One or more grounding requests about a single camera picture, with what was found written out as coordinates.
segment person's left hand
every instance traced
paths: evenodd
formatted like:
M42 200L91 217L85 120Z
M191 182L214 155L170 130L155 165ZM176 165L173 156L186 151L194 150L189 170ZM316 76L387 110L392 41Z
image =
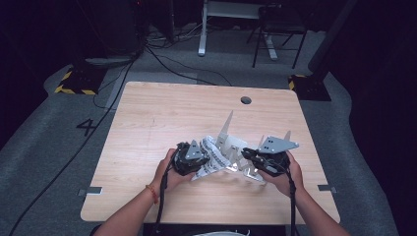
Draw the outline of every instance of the person's left hand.
M156 171L155 171L155 176L153 177L153 180L150 183L155 188L158 195L159 195L160 183L162 181L162 176L165 173L166 167L168 166L169 161L171 160L171 156L172 154L174 154L174 152L175 152L175 149L171 148L166 154L165 158L159 162L159 165L157 166ZM191 179L193 178L195 174L196 173L190 173L186 176L182 176L178 174L173 168L171 168L168 171L168 181L167 181L167 187L165 189L165 192L169 192L175 189L175 187L177 187L182 182L191 181Z

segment number 4 marking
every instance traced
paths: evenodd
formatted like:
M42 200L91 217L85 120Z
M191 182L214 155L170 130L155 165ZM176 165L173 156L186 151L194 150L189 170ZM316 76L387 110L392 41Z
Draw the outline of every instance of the number 4 marking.
M89 129L95 129L96 126L92 125L92 120L88 119L87 121L81 123L77 126L78 129L86 129L86 132L84 133L84 137L86 137L89 134Z

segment handheld controller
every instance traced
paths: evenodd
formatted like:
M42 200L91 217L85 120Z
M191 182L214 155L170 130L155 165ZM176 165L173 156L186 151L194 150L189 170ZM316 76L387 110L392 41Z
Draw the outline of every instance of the handheld controller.
M209 157L202 153L194 140L191 141L191 144L178 144L173 158L174 169L182 176L198 171L202 165L209 161Z
M251 160L257 169L265 171L272 177L285 174L290 163L285 151L265 153L245 147L242 155L245 159Z

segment controller strap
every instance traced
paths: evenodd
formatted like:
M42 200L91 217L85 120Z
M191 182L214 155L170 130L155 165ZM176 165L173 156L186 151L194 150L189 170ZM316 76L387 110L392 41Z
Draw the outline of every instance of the controller strap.
M168 183L168 171L170 170L171 164L172 164L172 160L174 159L174 156L177 154L178 149L172 154L171 159L169 160L169 164L168 166L166 166L165 172L163 173L162 176L162 180L160 182L160 191L159 191L159 210L157 212L157 217L156 217L156 223L153 226L153 231L152 231L152 236L156 235L158 233L157 228L159 227L160 224L160 218L162 217L162 211L163 211L163 202L165 200L165 189L167 187L167 183Z
M295 191L297 188L295 188L295 184L291 178L289 170L286 171L286 174L289 179L289 198L291 201L291 236L295 236L295 232L297 232L297 235L300 235L295 227Z

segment chair leg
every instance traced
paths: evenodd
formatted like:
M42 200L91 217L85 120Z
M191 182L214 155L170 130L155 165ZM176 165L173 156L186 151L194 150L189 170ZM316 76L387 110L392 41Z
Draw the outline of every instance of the chair leg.
M292 69L295 68L295 64L297 64L298 56L300 55L301 48L303 47L304 39L306 38L307 32L305 31L303 37L301 38L300 46L297 50L297 55L295 56L294 63L292 64Z
M259 31L259 34L258 34L257 49L255 50L254 63L252 64L252 68L255 68L255 63L257 63L258 50L260 48L260 42L261 42L262 34L263 34L263 32L260 28L260 31Z
M285 39L285 41L284 42L282 42L282 44L281 44L281 46L285 46L285 44L289 41L289 39L291 39L291 37L294 35L294 33L291 33L291 35L289 35L288 37L287 37L287 39Z

